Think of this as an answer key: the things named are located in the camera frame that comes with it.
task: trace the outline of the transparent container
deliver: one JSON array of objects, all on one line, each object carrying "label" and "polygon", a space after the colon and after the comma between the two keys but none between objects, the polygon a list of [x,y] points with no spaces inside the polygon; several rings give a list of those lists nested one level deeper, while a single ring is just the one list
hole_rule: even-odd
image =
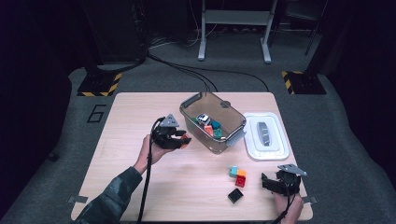
[{"label": "transparent container", "polygon": [[[220,154],[233,146],[244,135],[247,123],[245,117],[227,101],[221,100],[212,92],[199,92],[180,105],[180,113],[186,120],[187,129],[214,154]],[[220,123],[221,138],[215,138],[205,131],[196,118],[206,114],[211,121]]]}]

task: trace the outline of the gray carpet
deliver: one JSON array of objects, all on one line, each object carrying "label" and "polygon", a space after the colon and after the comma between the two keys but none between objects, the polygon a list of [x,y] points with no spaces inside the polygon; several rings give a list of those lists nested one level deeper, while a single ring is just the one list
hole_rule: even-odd
[{"label": "gray carpet", "polygon": [[[281,71],[304,71],[320,36],[310,54],[304,56],[308,44],[306,36],[278,33],[270,48],[271,64],[263,62],[260,37],[260,34],[225,35],[209,40],[204,62],[197,61],[198,43],[192,47],[164,45],[151,49],[150,53],[172,63],[249,73],[266,83],[276,97],[297,162],[309,174],[304,177],[306,190],[319,199],[319,203],[313,205],[314,217],[305,223],[396,223],[395,190],[385,172],[370,159],[350,131],[344,106],[331,82],[319,75],[326,95],[289,95],[286,90]],[[121,66],[106,65],[104,68]],[[209,78],[219,91],[266,91],[254,77],[196,71]],[[1,224],[70,221],[73,204],[67,200],[78,195],[118,92],[205,90],[199,79],[151,59],[123,73],[112,96],[77,96],[77,88],[84,77],[83,69],[69,76],[73,92],[63,134],[54,149],[60,159],[42,164]],[[106,105],[97,108],[104,116],[101,122],[87,123],[95,105]]]}]

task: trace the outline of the gray chair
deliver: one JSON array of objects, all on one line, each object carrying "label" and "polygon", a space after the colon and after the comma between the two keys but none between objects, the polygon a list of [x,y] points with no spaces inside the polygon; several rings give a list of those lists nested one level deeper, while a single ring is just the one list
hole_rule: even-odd
[{"label": "gray chair", "polygon": [[280,22],[283,19],[286,19],[290,22],[297,21],[301,23],[306,23],[312,25],[314,27],[311,30],[311,39],[309,41],[308,48],[306,49],[305,55],[308,54],[309,49],[311,48],[314,37],[318,31],[318,27],[320,25],[320,21],[323,17],[324,11],[326,10],[328,0],[298,0],[298,1],[287,1],[283,9],[281,9],[281,16],[277,20],[276,25],[274,27],[273,36],[271,39],[270,46],[273,44],[276,31]]}]

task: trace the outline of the sleeve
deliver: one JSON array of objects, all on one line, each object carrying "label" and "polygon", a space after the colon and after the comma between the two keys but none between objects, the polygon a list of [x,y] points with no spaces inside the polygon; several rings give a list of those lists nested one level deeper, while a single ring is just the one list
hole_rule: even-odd
[{"label": "sleeve", "polygon": [[88,203],[72,224],[120,223],[131,195],[142,181],[134,167],[115,177],[103,193]]}]

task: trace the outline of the white desk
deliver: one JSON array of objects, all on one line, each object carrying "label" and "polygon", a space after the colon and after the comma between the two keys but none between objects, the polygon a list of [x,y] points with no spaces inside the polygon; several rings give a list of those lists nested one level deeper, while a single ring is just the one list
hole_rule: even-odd
[{"label": "white desk", "polygon": [[244,24],[244,25],[266,25],[265,35],[260,39],[262,55],[265,63],[271,63],[270,51],[268,49],[268,36],[275,15],[277,0],[273,0],[270,11],[236,11],[236,10],[207,10],[205,0],[202,2],[202,26],[201,45],[198,60],[205,59],[206,50],[206,24]]},{"label": "white desk", "polygon": [[[79,195],[88,197],[87,203],[90,202],[105,189],[112,178],[133,165],[142,139],[157,118],[173,114],[180,124],[179,129],[187,131],[179,106],[195,93],[118,94]],[[273,112],[278,115],[283,127],[272,93],[215,94],[222,100],[231,102],[242,114]],[[190,135],[192,140],[186,148],[166,154],[152,166],[143,221],[263,221],[277,218],[274,197],[268,189],[262,188],[261,177],[265,173],[269,178],[276,179],[278,165],[296,164],[292,150],[284,161],[254,161],[247,154],[244,139],[215,155]],[[229,177],[229,169],[233,165],[247,171],[246,185],[240,188],[244,196],[235,204],[228,199],[228,194],[237,188],[235,179]],[[132,200],[121,220],[137,220],[144,181],[132,194]],[[301,195],[306,196],[304,183],[300,188]],[[75,219],[85,205],[76,203],[71,217]],[[308,220],[312,216],[311,205],[305,204],[300,220]]]}]

